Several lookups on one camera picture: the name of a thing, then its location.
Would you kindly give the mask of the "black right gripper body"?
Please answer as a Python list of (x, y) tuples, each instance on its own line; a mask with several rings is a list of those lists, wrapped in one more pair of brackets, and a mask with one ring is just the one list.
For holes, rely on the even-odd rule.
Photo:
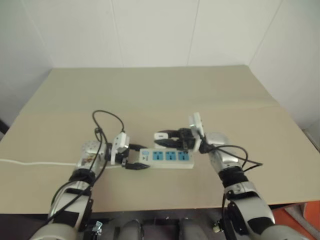
[(183, 152), (192, 150), (195, 146), (196, 139), (193, 136), (192, 130), (189, 128), (180, 128), (178, 130), (178, 147), (177, 149)]

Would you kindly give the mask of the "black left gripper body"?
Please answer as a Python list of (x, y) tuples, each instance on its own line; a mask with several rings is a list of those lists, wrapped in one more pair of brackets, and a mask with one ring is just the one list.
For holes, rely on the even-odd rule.
[(122, 168), (132, 170), (132, 164), (128, 162), (128, 157), (129, 157), (130, 150), (127, 149), (121, 153), (116, 154), (116, 163), (120, 164)]

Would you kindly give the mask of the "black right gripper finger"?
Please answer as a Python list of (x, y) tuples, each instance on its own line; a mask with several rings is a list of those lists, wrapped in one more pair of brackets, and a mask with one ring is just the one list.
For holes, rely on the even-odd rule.
[(165, 148), (180, 148), (180, 142), (172, 139), (157, 139), (154, 141), (154, 143)]
[(154, 138), (179, 138), (178, 130), (161, 130), (154, 134)]

